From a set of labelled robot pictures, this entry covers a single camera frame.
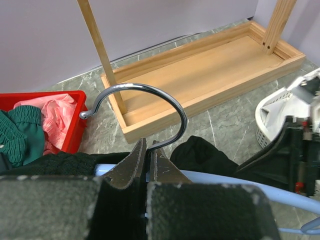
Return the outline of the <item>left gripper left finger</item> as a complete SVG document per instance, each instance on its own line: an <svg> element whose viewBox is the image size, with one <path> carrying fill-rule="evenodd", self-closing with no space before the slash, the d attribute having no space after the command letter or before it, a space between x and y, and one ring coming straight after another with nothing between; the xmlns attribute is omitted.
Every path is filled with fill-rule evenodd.
<svg viewBox="0 0 320 240"><path fill-rule="evenodd" d="M140 139L102 176L3 175L3 240L144 240L145 157Z"/></svg>

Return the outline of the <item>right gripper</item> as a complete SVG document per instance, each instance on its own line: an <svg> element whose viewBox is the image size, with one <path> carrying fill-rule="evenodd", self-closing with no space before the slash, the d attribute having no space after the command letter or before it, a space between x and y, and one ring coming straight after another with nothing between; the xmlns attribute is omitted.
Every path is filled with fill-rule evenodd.
<svg viewBox="0 0 320 240"><path fill-rule="evenodd" d="M320 135L309 119L286 117L275 139L240 164L234 176L314 196L320 179Z"/></svg>

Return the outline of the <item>black shorts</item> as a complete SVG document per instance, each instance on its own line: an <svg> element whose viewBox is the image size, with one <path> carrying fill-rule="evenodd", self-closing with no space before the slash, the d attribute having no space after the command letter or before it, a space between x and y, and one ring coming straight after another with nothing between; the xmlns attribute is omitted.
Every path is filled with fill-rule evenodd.
<svg viewBox="0 0 320 240"><path fill-rule="evenodd" d="M70 154L44 155L33 162L10 170L2 170L2 176L20 175L74 175L94 176L98 164L118 164L129 155L128 152L87 154L78 152ZM180 170L215 174L231 177L238 164L218 150L205 139L192 135L177 146L170 156L170 161Z"/></svg>

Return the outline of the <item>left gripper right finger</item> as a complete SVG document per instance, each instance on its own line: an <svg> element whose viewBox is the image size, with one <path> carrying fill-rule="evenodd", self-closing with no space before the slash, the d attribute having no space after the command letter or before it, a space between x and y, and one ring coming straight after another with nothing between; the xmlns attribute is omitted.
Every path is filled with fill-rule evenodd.
<svg viewBox="0 0 320 240"><path fill-rule="evenodd" d="M267 196L248 184L193 183L151 151L146 194L149 240L278 240Z"/></svg>

